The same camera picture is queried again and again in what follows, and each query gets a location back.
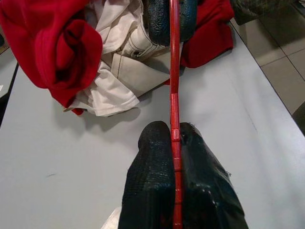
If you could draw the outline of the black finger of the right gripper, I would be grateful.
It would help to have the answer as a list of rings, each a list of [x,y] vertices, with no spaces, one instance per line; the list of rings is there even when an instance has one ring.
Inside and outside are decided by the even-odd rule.
[[[180,41],[191,39],[196,28],[197,0],[180,0]]]
[[[157,45],[170,45],[170,3],[168,0],[144,0],[143,22],[150,40]]]

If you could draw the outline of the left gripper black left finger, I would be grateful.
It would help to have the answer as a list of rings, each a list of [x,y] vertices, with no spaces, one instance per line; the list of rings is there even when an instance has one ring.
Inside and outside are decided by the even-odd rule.
[[[175,175],[167,124],[149,123],[139,137],[138,150],[127,172],[119,228],[170,229]]]

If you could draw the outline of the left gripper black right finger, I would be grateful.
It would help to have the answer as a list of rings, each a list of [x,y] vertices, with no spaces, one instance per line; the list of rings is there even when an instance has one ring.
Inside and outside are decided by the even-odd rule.
[[[246,229],[244,211],[229,174],[191,123],[181,123],[183,227]]]

